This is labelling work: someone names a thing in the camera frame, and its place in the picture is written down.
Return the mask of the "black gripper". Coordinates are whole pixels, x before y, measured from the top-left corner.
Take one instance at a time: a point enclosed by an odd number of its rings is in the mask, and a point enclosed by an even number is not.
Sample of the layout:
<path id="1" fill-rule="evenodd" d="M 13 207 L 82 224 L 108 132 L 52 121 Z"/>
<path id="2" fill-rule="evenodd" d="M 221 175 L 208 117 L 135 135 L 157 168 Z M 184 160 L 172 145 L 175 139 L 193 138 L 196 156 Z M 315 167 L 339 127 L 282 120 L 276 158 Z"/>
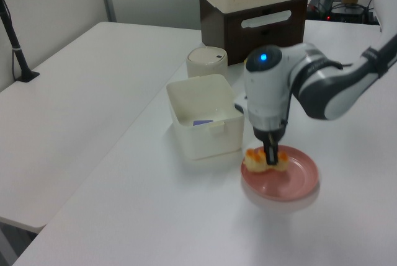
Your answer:
<path id="1" fill-rule="evenodd" d="M 278 143 L 283 138 L 285 130 L 285 125 L 282 125 L 276 130 L 261 130 L 257 127 L 253 127 L 254 136 L 264 143 L 264 152 L 268 165 L 277 165 L 279 162 Z"/>

